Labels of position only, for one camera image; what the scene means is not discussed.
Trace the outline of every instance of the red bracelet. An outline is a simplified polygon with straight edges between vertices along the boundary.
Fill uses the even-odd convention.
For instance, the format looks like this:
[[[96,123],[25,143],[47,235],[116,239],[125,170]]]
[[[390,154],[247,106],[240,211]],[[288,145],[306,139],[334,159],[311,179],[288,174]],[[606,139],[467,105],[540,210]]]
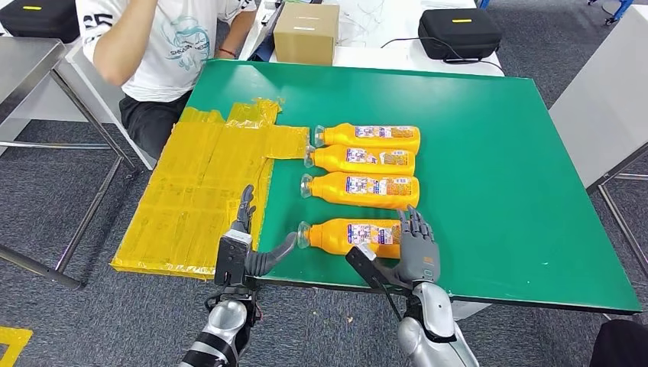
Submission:
[[[226,50],[224,48],[219,48],[219,51],[222,51],[222,52],[224,52],[226,54],[230,54],[230,55],[232,55],[232,57],[236,58],[236,54],[231,52],[230,50]]]

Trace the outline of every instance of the black case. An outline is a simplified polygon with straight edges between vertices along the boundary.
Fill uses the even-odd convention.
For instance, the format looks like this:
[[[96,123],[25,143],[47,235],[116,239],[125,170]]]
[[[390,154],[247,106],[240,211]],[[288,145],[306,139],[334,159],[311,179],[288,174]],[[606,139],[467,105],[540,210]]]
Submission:
[[[483,9],[438,9],[423,12],[419,37],[438,38],[464,59],[482,59],[500,46],[502,32]],[[438,41],[422,39],[421,43],[431,59],[459,58]]]
[[[79,36],[74,0],[14,0],[0,9],[0,23],[15,37],[59,38],[68,44]]]

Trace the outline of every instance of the man's arm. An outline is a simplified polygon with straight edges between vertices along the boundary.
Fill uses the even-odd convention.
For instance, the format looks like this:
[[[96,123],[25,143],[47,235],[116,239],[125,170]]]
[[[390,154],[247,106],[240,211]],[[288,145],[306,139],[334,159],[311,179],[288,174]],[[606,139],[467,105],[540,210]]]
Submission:
[[[157,0],[129,1],[119,21],[97,41],[92,63],[108,83],[121,86],[139,67],[156,6]]]
[[[220,46],[220,48],[229,51],[229,53],[219,51],[217,53],[219,59],[234,58],[232,54],[235,54],[243,44],[243,41],[245,41],[245,37],[248,35],[250,28],[252,28],[256,14],[256,11],[242,11],[234,18],[229,28],[229,34]]]

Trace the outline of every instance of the robotic thumb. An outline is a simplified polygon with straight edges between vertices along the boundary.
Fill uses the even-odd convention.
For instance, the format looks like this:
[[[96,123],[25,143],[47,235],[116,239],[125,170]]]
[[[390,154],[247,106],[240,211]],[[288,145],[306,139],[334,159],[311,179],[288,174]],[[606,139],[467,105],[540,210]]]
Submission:
[[[281,245],[273,248],[270,252],[250,251],[245,258],[245,271],[253,277],[266,275],[279,261],[293,251],[296,238],[297,232],[291,232],[288,233]]]

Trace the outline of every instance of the yellow mat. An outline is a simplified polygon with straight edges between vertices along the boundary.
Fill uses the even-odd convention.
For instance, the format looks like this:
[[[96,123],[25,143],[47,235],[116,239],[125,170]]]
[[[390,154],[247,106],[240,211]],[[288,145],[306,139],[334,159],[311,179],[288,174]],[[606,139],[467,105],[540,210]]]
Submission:
[[[279,104],[236,103],[218,111],[187,108],[151,175],[112,259],[118,271],[210,279],[220,236],[246,185],[254,185],[254,244],[261,233],[274,159],[303,158],[308,128],[275,126]]]
[[[16,363],[18,355],[31,338],[31,330],[14,329],[0,326],[0,344],[5,344],[5,354],[0,354],[0,367],[11,367]]]

